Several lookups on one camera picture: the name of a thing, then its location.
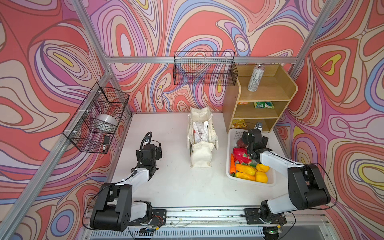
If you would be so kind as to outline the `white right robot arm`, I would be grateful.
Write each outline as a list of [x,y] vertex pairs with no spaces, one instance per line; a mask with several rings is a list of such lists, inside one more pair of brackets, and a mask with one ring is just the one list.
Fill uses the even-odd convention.
[[267,140],[259,129],[244,131],[241,140],[251,160],[277,171],[288,180],[286,194],[261,203],[259,212],[264,221],[285,212],[313,209],[331,202],[318,166],[301,164],[277,155],[267,148]]

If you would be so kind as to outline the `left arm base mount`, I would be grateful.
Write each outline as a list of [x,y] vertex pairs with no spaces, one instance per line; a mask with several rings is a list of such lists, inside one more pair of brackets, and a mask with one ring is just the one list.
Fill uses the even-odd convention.
[[148,216],[131,221],[129,226],[153,226],[161,227],[166,224],[167,210],[154,209]]

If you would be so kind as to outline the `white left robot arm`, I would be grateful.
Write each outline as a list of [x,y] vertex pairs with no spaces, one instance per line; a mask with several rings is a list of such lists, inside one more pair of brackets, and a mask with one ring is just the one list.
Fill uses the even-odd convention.
[[123,232],[130,223],[151,223],[154,217],[151,202],[134,201],[133,193],[158,170],[157,160],[162,158],[162,148],[146,144],[136,154],[138,164],[127,179],[101,186],[89,223],[91,230]]

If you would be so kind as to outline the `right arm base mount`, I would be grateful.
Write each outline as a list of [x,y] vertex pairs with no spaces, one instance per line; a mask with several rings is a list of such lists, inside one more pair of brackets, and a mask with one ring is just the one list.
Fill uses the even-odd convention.
[[242,214],[241,217],[245,218],[249,225],[284,225],[287,223],[284,214],[273,214],[265,206],[261,206],[261,208],[244,209],[244,214]]

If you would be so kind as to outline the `cream canvas tote bag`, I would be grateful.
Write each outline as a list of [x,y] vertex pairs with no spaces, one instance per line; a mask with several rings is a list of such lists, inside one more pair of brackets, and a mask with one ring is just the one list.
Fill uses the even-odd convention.
[[188,115],[187,149],[190,151],[191,168],[210,168],[213,149],[219,148],[219,138],[209,108],[191,108]]

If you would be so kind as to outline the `white plastic grocery bag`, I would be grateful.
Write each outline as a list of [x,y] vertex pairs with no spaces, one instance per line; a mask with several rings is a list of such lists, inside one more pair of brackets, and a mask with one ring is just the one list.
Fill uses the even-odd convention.
[[209,122],[193,122],[194,130],[194,143],[197,144],[201,141],[209,142]]

